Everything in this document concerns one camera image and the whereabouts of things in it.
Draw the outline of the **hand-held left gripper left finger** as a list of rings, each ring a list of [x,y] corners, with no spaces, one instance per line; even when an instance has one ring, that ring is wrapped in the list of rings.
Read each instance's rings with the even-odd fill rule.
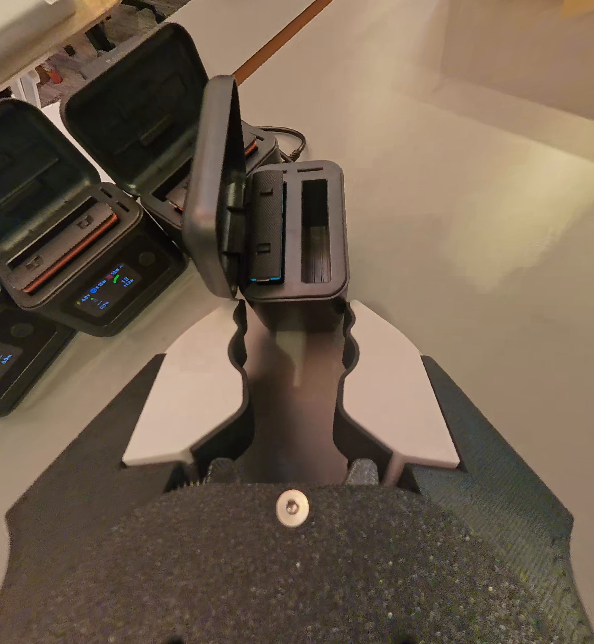
[[[244,365],[246,306],[225,301],[166,350],[123,454],[126,466],[238,458],[253,428]]]

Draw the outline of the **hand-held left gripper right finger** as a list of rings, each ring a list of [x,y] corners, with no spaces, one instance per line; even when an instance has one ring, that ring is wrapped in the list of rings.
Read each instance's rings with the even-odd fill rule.
[[[347,303],[343,336],[336,448],[348,464],[456,470],[459,454],[414,343],[357,300]]]

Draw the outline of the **wooden sign board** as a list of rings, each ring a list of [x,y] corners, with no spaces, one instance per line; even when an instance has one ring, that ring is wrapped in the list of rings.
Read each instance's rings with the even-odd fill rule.
[[[13,44],[0,52],[0,92],[11,89],[12,96],[41,108],[39,76],[35,69],[65,45],[108,17],[119,1],[75,1],[76,13],[41,36]]]

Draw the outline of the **blue-edged black battery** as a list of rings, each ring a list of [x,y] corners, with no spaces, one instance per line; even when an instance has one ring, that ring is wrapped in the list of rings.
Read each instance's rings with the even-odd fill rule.
[[[249,280],[279,283],[284,277],[284,173],[272,169],[254,173],[249,222]]]

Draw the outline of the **black battery charger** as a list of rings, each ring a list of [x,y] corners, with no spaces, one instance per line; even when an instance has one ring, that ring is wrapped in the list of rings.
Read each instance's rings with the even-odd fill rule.
[[[119,188],[140,198],[152,216],[148,231],[177,244],[208,78],[188,31],[165,22],[61,107],[69,133]]]
[[[19,405],[75,335],[66,325],[0,306],[0,417]]]
[[[18,266],[96,204],[119,223],[35,294],[14,288]],[[0,282],[20,309],[78,332],[121,332],[187,267],[143,207],[38,108],[0,101]]]
[[[284,277],[279,283],[252,283],[252,176],[272,169],[284,173]],[[224,302],[249,304],[269,330],[327,332],[340,324],[349,283],[341,168],[325,161],[279,163],[247,175],[232,76],[216,76],[205,87],[181,234],[208,290]],[[251,396],[249,407],[245,427],[253,428],[252,444]],[[202,469],[186,464],[186,469],[203,479],[212,463],[235,462],[243,454],[215,458]]]

